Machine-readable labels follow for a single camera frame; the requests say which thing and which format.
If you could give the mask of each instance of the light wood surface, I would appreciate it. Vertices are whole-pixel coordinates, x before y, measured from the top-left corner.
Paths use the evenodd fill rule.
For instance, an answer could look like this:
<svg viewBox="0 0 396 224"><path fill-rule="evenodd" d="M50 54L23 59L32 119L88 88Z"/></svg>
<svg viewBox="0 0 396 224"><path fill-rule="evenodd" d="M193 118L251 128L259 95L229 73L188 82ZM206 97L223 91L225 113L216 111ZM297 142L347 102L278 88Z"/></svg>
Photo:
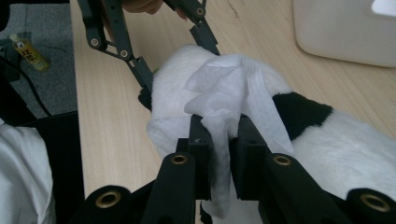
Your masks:
<svg viewBox="0 0 396 224"><path fill-rule="evenodd" d="M396 138L396 69L321 58L296 44L292 0L209 0L206 19L221 54L243 53L271 64L291 87ZM90 49L71 1L85 193L104 185L134 191L154 179L161 159L146 133L149 112L128 67ZM154 16L126 13L135 56L158 68L193 43L190 22L166 5Z"/></svg>

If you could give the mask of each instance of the white container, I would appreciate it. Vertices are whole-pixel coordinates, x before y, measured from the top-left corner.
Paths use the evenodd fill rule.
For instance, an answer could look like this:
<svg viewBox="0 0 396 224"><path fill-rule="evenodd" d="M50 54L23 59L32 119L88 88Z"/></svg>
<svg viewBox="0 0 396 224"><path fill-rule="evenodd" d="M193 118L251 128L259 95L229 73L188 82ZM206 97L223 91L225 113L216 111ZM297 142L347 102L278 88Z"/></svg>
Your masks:
<svg viewBox="0 0 396 224"><path fill-rule="evenodd" d="M297 42L319 56L396 67L396 0L293 0Z"/></svg>

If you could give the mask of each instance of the brass grommet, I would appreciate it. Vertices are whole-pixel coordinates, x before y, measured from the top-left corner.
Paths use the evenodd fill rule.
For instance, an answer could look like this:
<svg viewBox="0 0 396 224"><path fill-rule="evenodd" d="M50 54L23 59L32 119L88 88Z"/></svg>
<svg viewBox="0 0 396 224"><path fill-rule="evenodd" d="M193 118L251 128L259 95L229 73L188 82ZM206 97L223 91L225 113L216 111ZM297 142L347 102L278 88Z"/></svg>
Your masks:
<svg viewBox="0 0 396 224"><path fill-rule="evenodd" d="M290 165L291 164L291 160L284 156L275 156L273 158L273 160L274 160L274 162L276 162L279 165Z"/></svg>
<svg viewBox="0 0 396 224"><path fill-rule="evenodd" d="M380 197L377 197L373 194L362 194L361 195L361 201L369 206L370 208L373 208L376 211L379 212L388 212L390 211L390 206L387 202L385 202L383 199Z"/></svg>
<svg viewBox="0 0 396 224"><path fill-rule="evenodd" d="M94 39L91 40L91 44L92 44L93 46L98 46L98 45L99 45L99 40L96 39L96 38L94 38Z"/></svg>
<svg viewBox="0 0 396 224"><path fill-rule="evenodd" d="M118 203L121 199L121 194L116 190L110 190L106 193L103 193L96 199L96 206L100 208L109 208Z"/></svg>
<svg viewBox="0 0 396 224"><path fill-rule="evenodd" d="M198 7L198 8L197 8L197 14L198 14L198 15L202 16L202 15L204 15L204 12L205 12L205 11L204 11L203 8L201 8L201 7Z"/></svg>
<svg viewBox="0 0 396 224"><path fill-rule="evenodd" d="M176 164L176 165L184 164L184 163L186 163L188 160L189 160L189 158L187 158L186 156L183 156L183 155L176 155L176 156L174 156L174 157L171 158L171 162L172 162L173 164Z"/></svg>
<svg viewBox="0 0 396 224"><path fill-rule="evenodd" d="M123 50L120 55L124 58L126 58L128 56L128 52L126 50Z"/></svg>

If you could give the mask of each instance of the white fabric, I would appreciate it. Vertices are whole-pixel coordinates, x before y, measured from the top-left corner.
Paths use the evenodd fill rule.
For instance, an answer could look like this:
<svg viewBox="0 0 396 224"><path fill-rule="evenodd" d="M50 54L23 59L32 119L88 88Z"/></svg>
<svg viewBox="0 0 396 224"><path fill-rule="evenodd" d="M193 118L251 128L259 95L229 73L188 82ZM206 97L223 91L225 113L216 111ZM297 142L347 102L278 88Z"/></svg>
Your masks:
<svg viewBox="0 0 396 224"><path fill-rule="evenodd" d="M1 223L56 223L47 150L36 129L0 124L0 192Z"/></svg>
<svg viewBox="0 0 396 224"><path fill-rule="evenodd" d="M241 112L250 116L273 152L293 153L272 101L272 94L290 88L266 64L242 55L218 57L200 47L186 46L159 70L153 89L148 135L162 156L175 151L178 138L188 137L191 114L202 116L211 133L215 146L212 201L203 206L212 216L226 217L228 211L228 141L236 137Z"/></svg>
<svg viewBox="0 0 396 224"><path fill-rule="evenodd" d="M345 199L351 189L367 188L396 201L396 141L369 124L335 110L293 145L295 158L333 195Z"/></svg>

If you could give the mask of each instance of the floor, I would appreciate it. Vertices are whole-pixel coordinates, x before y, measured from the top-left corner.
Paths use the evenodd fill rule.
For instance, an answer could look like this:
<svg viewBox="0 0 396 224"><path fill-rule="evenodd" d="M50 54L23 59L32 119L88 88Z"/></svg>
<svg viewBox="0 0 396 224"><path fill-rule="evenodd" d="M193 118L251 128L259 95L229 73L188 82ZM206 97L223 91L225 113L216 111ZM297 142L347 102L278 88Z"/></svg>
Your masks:
<svg viewBox="0 0 396 224"><path fill-rule="evenodd" d="M73 37L69 4L16 4L11 6L7 28L0 39L11 34L27 35L32 45L50 61L50 69L37 72L21 60L21 69L32 79L52 115L76 111L77 91L74 73ZM47 115L38 105L26 80L11 82L37 118Z"/></svg>

